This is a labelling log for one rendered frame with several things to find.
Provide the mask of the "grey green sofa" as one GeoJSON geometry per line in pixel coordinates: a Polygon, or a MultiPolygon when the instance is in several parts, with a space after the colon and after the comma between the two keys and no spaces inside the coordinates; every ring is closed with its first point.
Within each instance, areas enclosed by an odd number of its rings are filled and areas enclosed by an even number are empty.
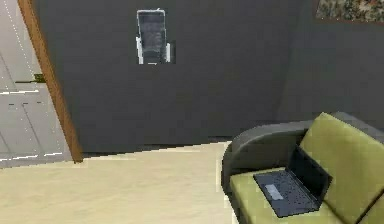
{"type": "Polygon", "coordinates": [[[383,138],[343,112],[258,126],[227,147],[221,186],[239,224],[384,224],[383,138]],[[333,180],[318,211],[278,218],[253,175],[283,170],[296,145],[333,180]]]}

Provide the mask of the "black laptop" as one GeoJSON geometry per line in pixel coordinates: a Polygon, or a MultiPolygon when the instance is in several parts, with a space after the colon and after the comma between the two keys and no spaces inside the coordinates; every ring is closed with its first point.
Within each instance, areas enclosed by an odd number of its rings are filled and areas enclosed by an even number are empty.
{"type": "Polygon", "coordinates": [[[299,145],[283,170],[254,174],[253,179],[278,218],[320,209],[333,177],[299,145]]]}

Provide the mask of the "grey panelled room door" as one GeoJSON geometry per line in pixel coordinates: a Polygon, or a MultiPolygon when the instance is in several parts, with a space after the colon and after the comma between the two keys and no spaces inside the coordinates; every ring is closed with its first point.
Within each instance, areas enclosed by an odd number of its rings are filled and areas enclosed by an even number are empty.
{"type": "Polygon", "coordinates": [[[71,154],[18,0],[0,0],[0,169],[71,154]]]}

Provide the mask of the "white framed wall switch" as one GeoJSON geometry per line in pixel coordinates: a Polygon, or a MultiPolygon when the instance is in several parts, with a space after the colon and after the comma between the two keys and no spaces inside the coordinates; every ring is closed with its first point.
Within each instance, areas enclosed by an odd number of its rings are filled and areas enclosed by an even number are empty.
{"type": "Polygon", "coordinates": [[[137,11],[138,36],[136,48],[138,63],[165,64],[170,62],[170,44],[167,42],[166,13],[163,9],[137,11]]]}

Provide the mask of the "patterned framed wall picture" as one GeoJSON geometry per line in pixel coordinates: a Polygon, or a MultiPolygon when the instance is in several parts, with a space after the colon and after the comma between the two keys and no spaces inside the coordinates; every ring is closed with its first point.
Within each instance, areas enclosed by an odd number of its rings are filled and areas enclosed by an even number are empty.
{"type": "Polygon", "coordinates": [[[318,0],[314,16],[321,20],[384,24],[384,0],[318,0]]]}

